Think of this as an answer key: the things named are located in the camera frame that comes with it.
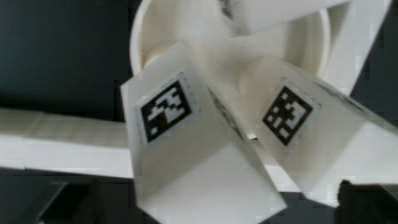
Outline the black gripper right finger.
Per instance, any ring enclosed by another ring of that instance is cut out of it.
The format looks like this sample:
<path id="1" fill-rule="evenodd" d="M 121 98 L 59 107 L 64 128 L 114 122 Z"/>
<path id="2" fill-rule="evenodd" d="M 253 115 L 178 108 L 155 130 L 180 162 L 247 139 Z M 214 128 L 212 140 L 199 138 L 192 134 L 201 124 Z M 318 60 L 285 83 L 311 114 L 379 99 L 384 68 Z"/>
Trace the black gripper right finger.
<path id="1" fill-rule="evenodd" d="M 398 199 L 379 184 L 341 181 L 334 224 L 398 224 Z"/>

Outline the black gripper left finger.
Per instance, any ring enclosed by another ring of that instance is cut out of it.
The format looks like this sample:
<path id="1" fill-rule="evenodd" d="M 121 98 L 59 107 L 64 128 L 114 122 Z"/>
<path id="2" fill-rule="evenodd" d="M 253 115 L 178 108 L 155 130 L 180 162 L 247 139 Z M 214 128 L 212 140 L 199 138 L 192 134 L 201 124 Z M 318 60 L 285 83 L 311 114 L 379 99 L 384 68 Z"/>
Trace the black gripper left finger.
<path id="1" fill-rule="evenodd" d="M 71 183 L 29 224 L 107 224 L 103 190 L 100 182 Z"/>

